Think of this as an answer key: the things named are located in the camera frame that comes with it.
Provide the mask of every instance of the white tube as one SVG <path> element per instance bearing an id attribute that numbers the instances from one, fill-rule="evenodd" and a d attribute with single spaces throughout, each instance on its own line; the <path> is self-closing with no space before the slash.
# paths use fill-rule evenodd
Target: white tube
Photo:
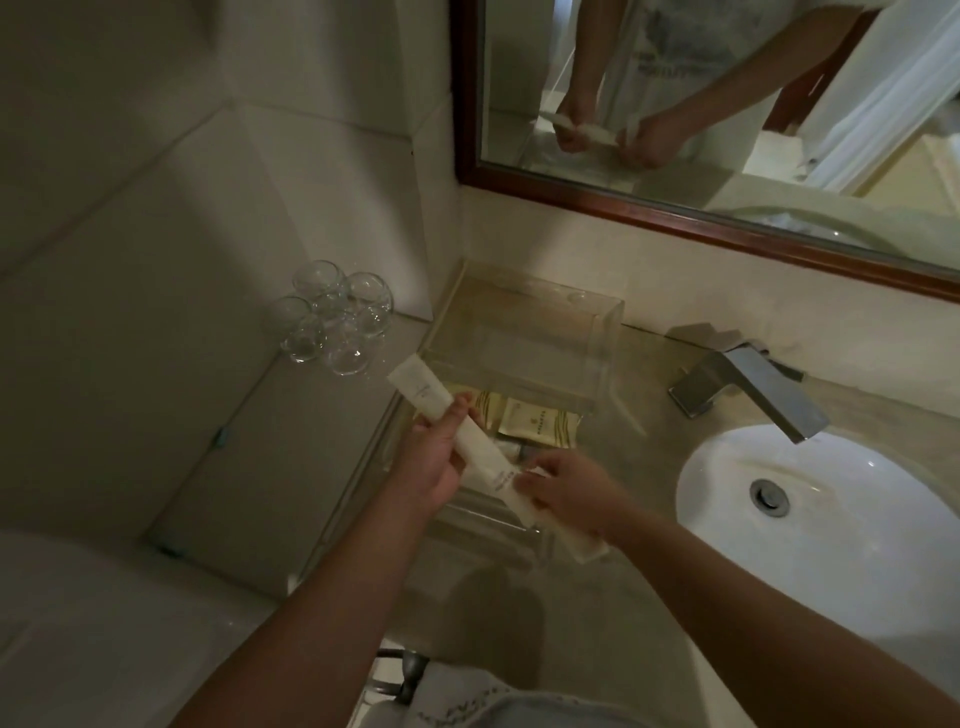
<path id="1" fill-rule="evenodd" d="M 430 422 L 439 420 L 453 402 L 453 396 L 416 354 L 390 372 L 387 380 Z M 524 527 L 530 528 L 539 523 L 552 531 L 581 564 L 610 550 L 600 539 L 569 528 L 557 521 L 549 511 L 535 508 L 528 497 L 514 490 L 514 476 L 520 472 L 519 468 L 507 460 L 472 419 L 467 418 L 460 425 L 454 438 L 454 447 L 480 473 L 491 491 L 516 514 Z"/>

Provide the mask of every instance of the person's right hand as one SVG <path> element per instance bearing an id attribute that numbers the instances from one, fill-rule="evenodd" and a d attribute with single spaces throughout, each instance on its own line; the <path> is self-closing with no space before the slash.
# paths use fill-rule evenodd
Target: person's right hand
<path id="1" fill-rule="evenodd" d="M 514 487 L 539 501 L 562 522 L 587 533 L 604 536 L 615 521 L 633 509 L 623 486 L 597 463 L 573 449 L 543 452 L 526 464 L 550 476 L 521 473 Z"/>
<path id="2" fill-rule="evenodd" d="M 557 113 L 569 117 L 570 121 L 579 127 L 581 124 L 593 122 L 596 108 L 595 93 L 581 93 L 571 89 L 557 107 Z M 557 135 L 557 144 L 565 152 L 570 154 L 585 152 L 590 146 L 590 140 L 580 132 L 564 129 L 556 124 L 553 125 L 553 131 Z"/>

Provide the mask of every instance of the person's left hand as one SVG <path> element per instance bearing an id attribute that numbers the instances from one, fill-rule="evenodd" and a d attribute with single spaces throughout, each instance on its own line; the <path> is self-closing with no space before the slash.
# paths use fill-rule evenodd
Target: person's left hand
<path id="1" fill-rule="evenodd" d="M 453 438 L 467 415 L 479 421 L 469 402 L 469 394 L 457 395 L 444 415 L 432 425 L 423 416 L 417 417 L 390 470 L 390 487 L 394 493 L 427 518 L 436 515 L 460 487 L 460 475 L 466 464 L 453 451 Z"/>
<path id="2" fill-rule="evenodd" d="M 660 169 L 673 160 L 690 137 L 680 119 L 662 111 L 641 120 L 633 139 L 627 139 L 627 130 L 620 130 L 616 143 L 628 164 Z"/>

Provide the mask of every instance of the toilet tank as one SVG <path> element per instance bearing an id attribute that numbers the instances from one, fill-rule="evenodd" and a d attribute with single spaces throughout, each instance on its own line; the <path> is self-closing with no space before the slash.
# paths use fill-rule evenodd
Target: toilet tank
<path id="1" fill-rule="evenodd" d="M 275 606 L 145 546 L 0 531 L 0 722 L 165 726 Z"/>

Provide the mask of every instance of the wooden mirror frame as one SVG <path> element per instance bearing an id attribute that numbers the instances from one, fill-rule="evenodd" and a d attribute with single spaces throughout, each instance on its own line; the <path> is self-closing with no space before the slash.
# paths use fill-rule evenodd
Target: wooden mirror frame
<path id="1" fill-rule="evenodd" d="M 482 161 L 479 119 L 483 88 L 479 79 L 484 47 L 480 12 L 484 7 L 484 0 L 450 0 L 454 153 L 460 184 L 960 303 L 960 271 L 874 251 L 855 253 L 828 241 L 814 244 L 802 235 Z"/>

